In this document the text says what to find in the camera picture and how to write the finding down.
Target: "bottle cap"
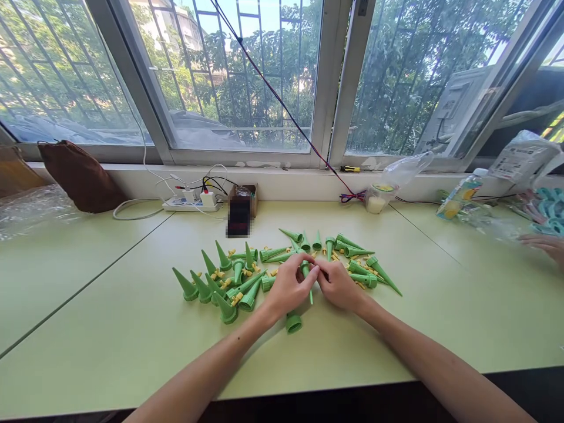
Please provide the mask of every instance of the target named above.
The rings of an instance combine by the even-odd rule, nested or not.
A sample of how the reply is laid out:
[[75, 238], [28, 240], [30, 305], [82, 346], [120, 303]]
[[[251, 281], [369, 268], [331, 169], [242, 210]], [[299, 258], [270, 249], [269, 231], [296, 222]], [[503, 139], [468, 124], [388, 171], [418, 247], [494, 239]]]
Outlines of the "bottle cap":
[[476, 176], [486, 176], [488, 174], [488, 169], [484, 169], [483, 167], [477, 167], [472, 172]]

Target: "person's hand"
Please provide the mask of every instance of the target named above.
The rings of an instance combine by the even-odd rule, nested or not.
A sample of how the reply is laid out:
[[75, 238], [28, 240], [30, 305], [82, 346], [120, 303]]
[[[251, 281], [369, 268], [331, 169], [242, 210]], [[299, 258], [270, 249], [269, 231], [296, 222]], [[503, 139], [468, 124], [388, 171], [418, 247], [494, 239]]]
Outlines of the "person's hand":
[[543, 250], [556, 262], [564, 273], [564, 241], [550, 235], [523, 235], [519, 237], [522, 244]]
[[365, 295], [351, 279], [341, 262], [316, 260], [321, 271], [317, 282], [323, 295], [335, 306], [356, 313]]
[[300, 265], [306, 260], [314, 262], [309, 254], [293, 254], [278, 268], [276, 281], [263, 302], [263, 307], [274, 315], [276, 320], [297, 308], [310, 293], [311, 287], [317, 280], [319, 267], [314, 266], [304, 278]]

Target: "forearm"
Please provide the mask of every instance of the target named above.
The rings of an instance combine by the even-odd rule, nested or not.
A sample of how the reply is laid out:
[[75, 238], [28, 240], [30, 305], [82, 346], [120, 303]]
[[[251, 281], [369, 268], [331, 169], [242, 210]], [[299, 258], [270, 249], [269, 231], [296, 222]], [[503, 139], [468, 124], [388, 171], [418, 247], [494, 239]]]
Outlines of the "forearm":
[[503, 391], [445, 347], [366, 297], [357, 314], [458, 421], [533, 421]]
[[249, 348], [276, 322], [259, 307], [237, 330], [223, 338], [154, 393], [128, 423], [197, 421], [209, 402], [237, 371]]

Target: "power strip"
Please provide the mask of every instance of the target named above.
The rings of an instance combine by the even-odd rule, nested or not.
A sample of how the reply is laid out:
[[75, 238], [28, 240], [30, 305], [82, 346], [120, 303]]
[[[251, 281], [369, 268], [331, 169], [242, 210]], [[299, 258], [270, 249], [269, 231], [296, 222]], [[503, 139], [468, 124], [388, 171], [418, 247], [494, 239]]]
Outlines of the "power strip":
[[167, 212], [199, 212], [200, 210], [204, 212], [215, 212], [221, 209], [222, 205], [222, 203], [216, 203], [215, 206], [204, 206], [204, 204], [201, 202], [192, 204], [189, 203], [188, 200], [186, 200], [184, 197], [182, 197], [176, 199], [176, 203], [173, 202], [173, 199], [167, 200], [165, 203], [163, 203], [163, 209], [165, 209]]

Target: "water bottle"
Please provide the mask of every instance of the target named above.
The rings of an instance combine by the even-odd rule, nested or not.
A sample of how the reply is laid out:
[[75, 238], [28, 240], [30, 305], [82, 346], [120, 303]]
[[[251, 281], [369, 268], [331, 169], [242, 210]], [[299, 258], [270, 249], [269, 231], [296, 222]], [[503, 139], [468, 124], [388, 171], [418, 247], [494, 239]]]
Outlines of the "water bottle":
[[444, 203], [437, 210], [437, 216], [451, 220], [462, 209], [465, 201], [472, 200], [472, 197], [484, 184], [484, 176], [488, 174], [488, 169], [477, 167], [472, 174], [462, 179], [456, 188], [448, 195]]

